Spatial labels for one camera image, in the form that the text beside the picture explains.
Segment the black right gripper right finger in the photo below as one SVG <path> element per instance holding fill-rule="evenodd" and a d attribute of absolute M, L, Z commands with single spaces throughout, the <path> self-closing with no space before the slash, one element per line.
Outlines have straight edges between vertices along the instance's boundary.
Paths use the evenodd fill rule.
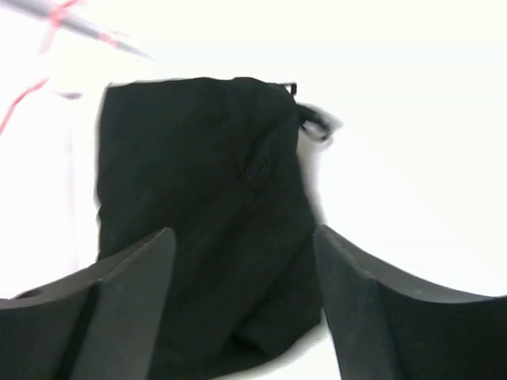
<path fill-rule="evenodd" d="M 505 378 L 505 297 L 431 283 L 325 225 L 314 251 L 343 379 Z"/>

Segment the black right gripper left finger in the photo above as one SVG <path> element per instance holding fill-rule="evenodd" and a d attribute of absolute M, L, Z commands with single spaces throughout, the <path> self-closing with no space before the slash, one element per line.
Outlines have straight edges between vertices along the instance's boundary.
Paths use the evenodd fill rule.
<path fill-rule="evenodd" d="M 88 268 L 1 301 L 5 380 L 147 378 L 176 239 L 165 228 Z"/>

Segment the black trousers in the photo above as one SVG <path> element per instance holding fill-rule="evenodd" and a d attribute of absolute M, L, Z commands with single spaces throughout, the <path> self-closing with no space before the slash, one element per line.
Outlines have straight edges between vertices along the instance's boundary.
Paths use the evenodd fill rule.
<path fill-rule="evenodd" d="M 297 157 L 332 123 L 253 78 L 137 82 L 105 92 L 99 256 L 169 227 L 172 280 L 152 379 L 209 379 L 285 353 L 321 321 L 316 217 Z"/>

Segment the pink wire hanger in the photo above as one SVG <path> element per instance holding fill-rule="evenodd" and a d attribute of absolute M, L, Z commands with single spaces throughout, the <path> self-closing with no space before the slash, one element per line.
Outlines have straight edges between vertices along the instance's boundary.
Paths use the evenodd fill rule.
<path fill-rule="evenodd" d="M 128 2 L 76 1 L 70 11 L 124 40 Z M 73 99 L 87 87 L 113 82 L 121 52 L 1 3 L 1 128 L 26 97 L 43 88 Z"/>

